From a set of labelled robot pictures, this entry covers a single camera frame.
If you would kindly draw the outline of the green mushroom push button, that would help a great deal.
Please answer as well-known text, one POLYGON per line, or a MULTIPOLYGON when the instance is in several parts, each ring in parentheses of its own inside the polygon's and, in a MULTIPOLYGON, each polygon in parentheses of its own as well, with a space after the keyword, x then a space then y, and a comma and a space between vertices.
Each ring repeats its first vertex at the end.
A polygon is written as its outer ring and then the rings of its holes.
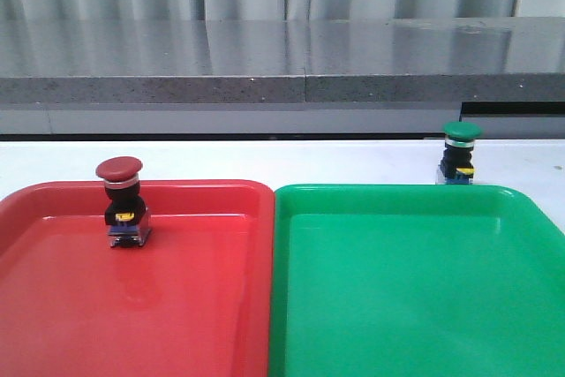
POLYGON ((482 129, 474 123, 452 121, 443 125, 444 151, 437 169, 438 185, 471 185, 474 167, 472 151, 482 129))

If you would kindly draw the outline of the red plastic tray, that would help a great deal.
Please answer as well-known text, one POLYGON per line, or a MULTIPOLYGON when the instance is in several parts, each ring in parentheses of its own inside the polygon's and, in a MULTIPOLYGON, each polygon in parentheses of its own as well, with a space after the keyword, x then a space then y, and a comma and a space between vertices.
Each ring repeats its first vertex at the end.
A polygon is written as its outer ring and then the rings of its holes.
POLYGON ((274 194, 242 180, 146 181, 152 231, 109 246, 99 182, 1 203, 4 376, 267 374, 274 194))

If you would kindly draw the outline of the grey granite counter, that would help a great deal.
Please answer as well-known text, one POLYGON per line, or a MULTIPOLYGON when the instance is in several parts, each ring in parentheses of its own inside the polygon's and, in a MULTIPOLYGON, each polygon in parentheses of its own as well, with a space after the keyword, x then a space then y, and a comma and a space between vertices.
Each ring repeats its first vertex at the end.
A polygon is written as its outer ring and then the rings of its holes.
POLYGON ((564 135, 560 18, 10 20, 3 139, 564 135))

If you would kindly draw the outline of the red mushroom push button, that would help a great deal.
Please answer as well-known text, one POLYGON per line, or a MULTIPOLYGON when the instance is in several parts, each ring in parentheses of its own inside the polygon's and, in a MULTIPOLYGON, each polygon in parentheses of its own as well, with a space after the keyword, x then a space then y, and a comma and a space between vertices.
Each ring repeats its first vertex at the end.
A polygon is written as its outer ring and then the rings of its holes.
POLYGON ((132 156, 110 158, 96 167, 95 174, 103 180, 110 199, 104 220, 112 248, 142 247, 151 232, 151 214, 139 195, 142 167, 141 160, 132 156))

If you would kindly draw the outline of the green plastic tray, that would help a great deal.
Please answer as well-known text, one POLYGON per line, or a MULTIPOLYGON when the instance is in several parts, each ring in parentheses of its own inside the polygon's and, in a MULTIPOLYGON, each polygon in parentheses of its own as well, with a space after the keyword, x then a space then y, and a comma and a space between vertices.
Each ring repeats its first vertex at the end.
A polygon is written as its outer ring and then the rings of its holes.
POLYGON ((520 192, 275 196, 270 375, 563 375, 564 236, 520 192))

